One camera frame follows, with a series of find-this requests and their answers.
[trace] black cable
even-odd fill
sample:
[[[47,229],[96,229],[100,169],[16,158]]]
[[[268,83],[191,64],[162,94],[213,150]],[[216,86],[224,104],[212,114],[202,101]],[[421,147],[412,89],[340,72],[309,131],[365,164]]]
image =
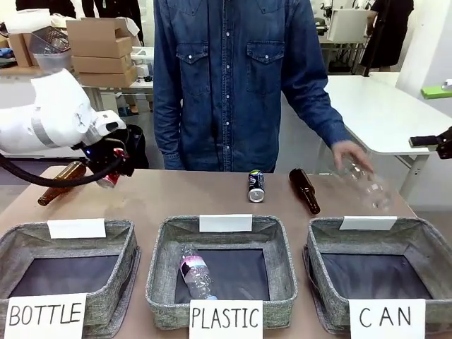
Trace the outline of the black cable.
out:
[[[17,178],[25,180],[26,182],[30,182],[31,184],[35,184],[38,186],[51,187],[55,189],[60,189],[64,187],[75,187],[89,184],[90,182],[96,182],[97,180],[105,177],[106,175],[115,171],[115,169],[121,164],[122,158],[118,157],[114,162],[112,162],[108,167],[103,169],[101,172],[90,175],[89,177],[83,177],[80,179],[71,179],[71,180],[55,180],[55,179],[47,179],[43,177],[39,177],[37,175],[26,172],[20,167],[13,164],[8,158],[4,157],[0,154],[0,166],[2,166],[5,170],[10,172],[12,175],[15,175]]]

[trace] plastic sign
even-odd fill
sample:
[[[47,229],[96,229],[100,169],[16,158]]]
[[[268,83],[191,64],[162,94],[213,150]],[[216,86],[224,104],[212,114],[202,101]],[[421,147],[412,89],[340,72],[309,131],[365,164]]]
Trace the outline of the plastic sign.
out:
[[[191,300],[190,339],[262,339],[262,301]]]

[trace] bottle label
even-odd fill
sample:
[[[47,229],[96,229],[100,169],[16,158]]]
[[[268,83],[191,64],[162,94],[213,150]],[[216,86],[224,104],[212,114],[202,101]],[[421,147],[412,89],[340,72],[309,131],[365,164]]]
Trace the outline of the bottle label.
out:
[[[206,266],[206,263],[200,256],[187,256],[184,261],[181,263],[181,273],[182,275],[186,276],[186,274],[193,268],[193,267],[202,267]]]

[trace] floor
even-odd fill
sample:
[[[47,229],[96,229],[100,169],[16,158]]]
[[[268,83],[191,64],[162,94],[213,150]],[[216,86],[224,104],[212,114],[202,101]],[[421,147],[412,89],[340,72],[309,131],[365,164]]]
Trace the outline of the floor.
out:
[[[162,169],[162,156],[155,144],[153,133],[152,113],[149,112],[146,101],[138,101],[140,114],[127,117],[129,124],[139,125],[146,137],[146,153],[150,168]],[[280,155],[276,165],[277,173],[289,173],[296,167],[304,168],[307,172],[313,172],[316,154],[319,147],[319,137],[301,121],[290,109],[288,103],[282,101]],[[61,165],[61,162],[33,162],[20,161],[17,165],[33,174],[41,174],[49,166]],[[322,170],[328,172],[332,165],[332,157],[328,156]],[[0,169],[0,211],[4,210],[25,188],[27,184],[15,178],[8,172]],[[449,225],[452,211],[415,211],[420,218],[431,221],[434,225]]]

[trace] brown glass bottle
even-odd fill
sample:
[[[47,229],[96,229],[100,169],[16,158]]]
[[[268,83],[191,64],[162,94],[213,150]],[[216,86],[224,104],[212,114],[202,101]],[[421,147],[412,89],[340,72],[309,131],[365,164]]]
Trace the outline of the brown glass bottle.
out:
[[[86,166],[80,161],[71,162],[65,169],[63,169],[54,179],[55,180],[67,180],[81,178],[86,173]],[[57,196],[72,190],[73,187],[64,187],[60,189],[49,188],[45,193],[37,200],[41,206],[47,206]]]
[[[301,168],[293,169],[289,173],[289,180],[295,193],[307,204],[311,213],[319,214],[320,207],[315,196],[316,190],[304,170]]]

